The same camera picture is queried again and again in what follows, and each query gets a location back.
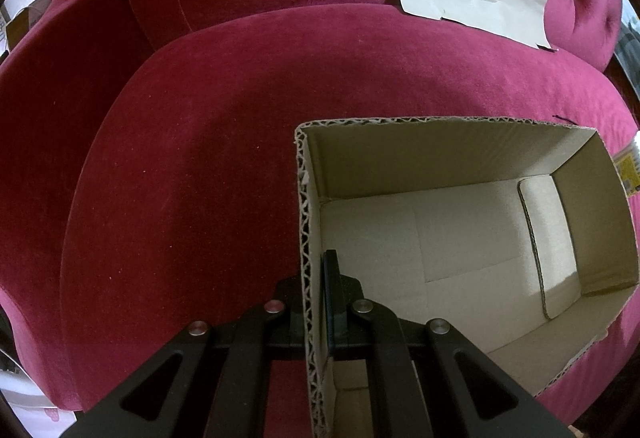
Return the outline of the red velvet tufted sofa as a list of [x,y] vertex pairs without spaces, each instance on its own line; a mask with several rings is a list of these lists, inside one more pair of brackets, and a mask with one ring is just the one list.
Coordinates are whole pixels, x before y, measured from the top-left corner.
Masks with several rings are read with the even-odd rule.
[[[400,0],[52,0],[1,68],[1,305],[55,406],[88,412],[194,321],[222,325],[303,279],[298,126],[634,120],[605,76],[622,0],[548,0],[549,49],[425,19]],[[273,370],[270,432],[298,425]],[[639,282],[534,395],[563,424],[639,341]]]

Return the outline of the cotton swab tub white lid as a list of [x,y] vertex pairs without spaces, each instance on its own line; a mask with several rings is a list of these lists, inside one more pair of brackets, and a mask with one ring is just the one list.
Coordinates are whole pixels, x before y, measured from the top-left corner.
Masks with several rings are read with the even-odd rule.
[[637,132],[631,142],[613,156],[613,162],[628,198],[638,194],[640,191],[640,132]]

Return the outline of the small brown cardboard box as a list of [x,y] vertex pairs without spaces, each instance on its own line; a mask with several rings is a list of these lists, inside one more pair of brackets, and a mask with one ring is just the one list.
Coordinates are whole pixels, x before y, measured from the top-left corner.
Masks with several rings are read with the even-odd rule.
[[9,22],[6,26],[8,49],[13,50],[26,34],[37,24],[49,8],[52,0],[35,0]]

